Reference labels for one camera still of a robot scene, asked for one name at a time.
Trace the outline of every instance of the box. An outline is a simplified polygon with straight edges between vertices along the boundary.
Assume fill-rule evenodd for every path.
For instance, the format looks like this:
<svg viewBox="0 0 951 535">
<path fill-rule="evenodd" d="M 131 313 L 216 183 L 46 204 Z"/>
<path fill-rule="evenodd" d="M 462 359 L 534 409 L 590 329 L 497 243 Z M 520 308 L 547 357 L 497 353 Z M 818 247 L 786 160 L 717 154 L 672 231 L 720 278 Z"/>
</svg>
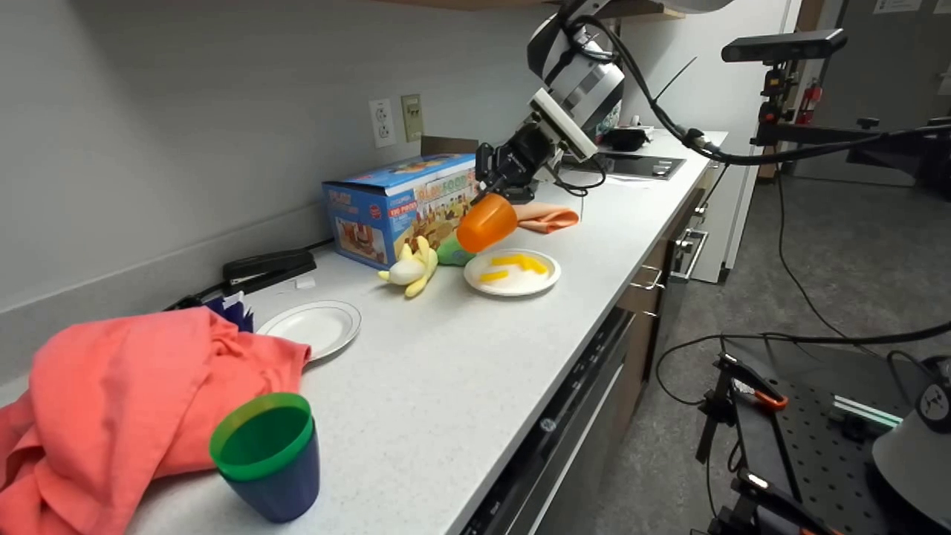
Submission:
<svg viewBox="0 0 951 535">
<path fill-rule="evenodd" d="M 476 195 L 473 154 L 425 154 L 390 168 L 323 180 L 336 250 L 390 267 L 402 243 L 425 234 L 436 250 Z"/>
</svg>

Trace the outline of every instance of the pink cloth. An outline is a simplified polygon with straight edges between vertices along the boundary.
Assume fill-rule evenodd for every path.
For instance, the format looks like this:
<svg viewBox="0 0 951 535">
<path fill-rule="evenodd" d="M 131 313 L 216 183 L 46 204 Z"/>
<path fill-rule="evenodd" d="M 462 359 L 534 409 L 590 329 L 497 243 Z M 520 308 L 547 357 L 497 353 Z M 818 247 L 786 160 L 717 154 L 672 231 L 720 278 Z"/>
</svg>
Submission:
<svg viewBox="0 0 951 535">
<path fill-rule="evenodd" d="M 296 390 L 305 357 L 207 308 L 63 329 L 0 408 L 0 535 L 125 531 L 152 478 L 210 470 L 214 426 Z"/>
</svg>

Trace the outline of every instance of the gray floor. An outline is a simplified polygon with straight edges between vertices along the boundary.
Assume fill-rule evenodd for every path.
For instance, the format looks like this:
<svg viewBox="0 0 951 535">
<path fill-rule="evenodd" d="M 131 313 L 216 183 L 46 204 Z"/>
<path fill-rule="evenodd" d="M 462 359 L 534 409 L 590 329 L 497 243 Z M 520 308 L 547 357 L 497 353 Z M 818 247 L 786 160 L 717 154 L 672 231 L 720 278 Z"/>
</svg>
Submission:
<svg viewBox="0 0 951 535">
<path fill-rule="evenodd" d="M 703 332 L 827 332 L 776 259 L 776 183 L 761 183 L 724 286 L 675 286 L 663 308 L 659 348 Z M 855 186 L 786 177 L 786 261 L 831 323 L 849 336 L 898 332 L 947 320 L 951 203 L 913 186 Z M 905 345 L 951 353 L 951 336 Z M 669 359 L 665 378 L 685 399 L 712 385 L 711 348 Z M 621 446 L 598 516 L 598 535 L 676 535 L 711 524 L 703 470 L 691 460 L 702 412 L 648 385 Z M 712 448 L 712 497 L 728 503 L 724 451 Z"/>
</svg>

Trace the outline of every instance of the small plate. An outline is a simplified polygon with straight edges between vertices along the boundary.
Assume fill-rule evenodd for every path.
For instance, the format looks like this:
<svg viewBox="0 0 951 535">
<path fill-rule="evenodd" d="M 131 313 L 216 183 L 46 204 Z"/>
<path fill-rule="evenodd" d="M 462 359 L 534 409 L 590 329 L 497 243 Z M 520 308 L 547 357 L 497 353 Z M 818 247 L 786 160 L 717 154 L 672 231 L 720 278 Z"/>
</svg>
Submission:
<svg viewBox="0 0 951 535">
<path fill-rule="evenodd" d="M 308 345 L 308 362 L 318 362 L 336 357 L 356 339 L 360 313 L 348 304 L 305 304 L 274 314 L 254 332 Z"/>
<path fill-rule="evenodd" d="M 547 274 L 520 270 L 515 264 L 494 267 L 494 259 L 498 259 L 498 255 L 531 255 L 547 267 Z M 501 277 L 497 283 L 480 283 L 480 274 L 486 274 L 486 270 L 504 270 L 507 277 Z M 476 290 L 494 293 L 494 298 L 540 293 L 540 290 L 553 287 L 558 283 L 558 277 L 562 277 L 562 264 L 553 255 L 538 252 L 538 250 L 486 250 L 486 252 L 476 255 L 462 270 L 462 278 Z"/>
</svg>

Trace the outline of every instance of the green cup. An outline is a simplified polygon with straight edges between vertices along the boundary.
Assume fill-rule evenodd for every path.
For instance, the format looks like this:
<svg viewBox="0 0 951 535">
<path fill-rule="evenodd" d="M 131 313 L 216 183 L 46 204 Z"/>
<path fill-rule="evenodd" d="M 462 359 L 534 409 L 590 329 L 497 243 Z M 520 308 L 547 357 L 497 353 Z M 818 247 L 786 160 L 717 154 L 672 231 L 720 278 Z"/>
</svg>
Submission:
<svg viewBox="0 0 951 535">
<path fill-rule="evenodd" d="M 320 491 L 318 426 L 308 402 L 274 391 L 241 405 L 214 429 L 210 460 L 269 524 L 301 516 Z"/>
</svg>

